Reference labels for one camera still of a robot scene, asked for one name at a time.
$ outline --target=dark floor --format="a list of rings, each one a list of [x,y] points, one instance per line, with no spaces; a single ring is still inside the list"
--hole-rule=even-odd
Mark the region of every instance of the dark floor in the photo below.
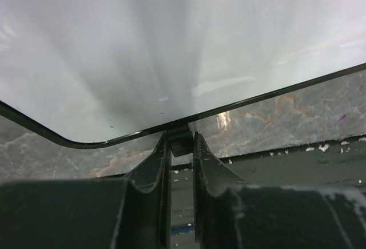
[[[319,146],[323,147],[325,144],[329,144],[329,148],[323,152]],[[236,156],[223,161],[233,172],[251,184],[332,185],[357,187],[366,192],[366,139],[353,137],[342,144],[341,141],[328,141]],[[173,168],[174,234],[187,232],[194,223],[192,185],[190,168]],[[199,248],[198,244],[194,244],[194,232],[172,236],[171,244],[172,248]]]

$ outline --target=white surface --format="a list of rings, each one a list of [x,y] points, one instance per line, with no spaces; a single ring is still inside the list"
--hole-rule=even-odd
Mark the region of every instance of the white surface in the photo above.
[[[0,0],[0,100],[83,143],[366,62],[366,0]]]

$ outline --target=marble surface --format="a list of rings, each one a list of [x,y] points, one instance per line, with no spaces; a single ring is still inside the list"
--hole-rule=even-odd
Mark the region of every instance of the marble surface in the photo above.
[[[218,157],[366,133],[366,72],[337,78],[195,123]],[[104,149],[56,145],[0,117],[0,181],[100,177],[128,172],[154,148],[154,134]],[[173,165],[191,156],[173,159]]]

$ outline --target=white speck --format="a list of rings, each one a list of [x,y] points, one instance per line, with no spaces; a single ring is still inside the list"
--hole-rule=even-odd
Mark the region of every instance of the white speck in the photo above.
[[[329,144],[325,144],[324,146],[319,145],[319,150],[325,153],[329,149]]]

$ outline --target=black plastic bracket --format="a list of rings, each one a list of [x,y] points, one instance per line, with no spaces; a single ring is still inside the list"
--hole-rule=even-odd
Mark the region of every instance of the black plastic bracket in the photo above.
[[[167,130],[166,136],[174,157],[193,153],[193,133],[188,124]]]
[[[163,134],[124,177],[0,185],[0,248],[169,249],[170,155]]]
[[[366,198],[358,190],[250,185],[199,133],[193,159],[200,248],[366,248]]]

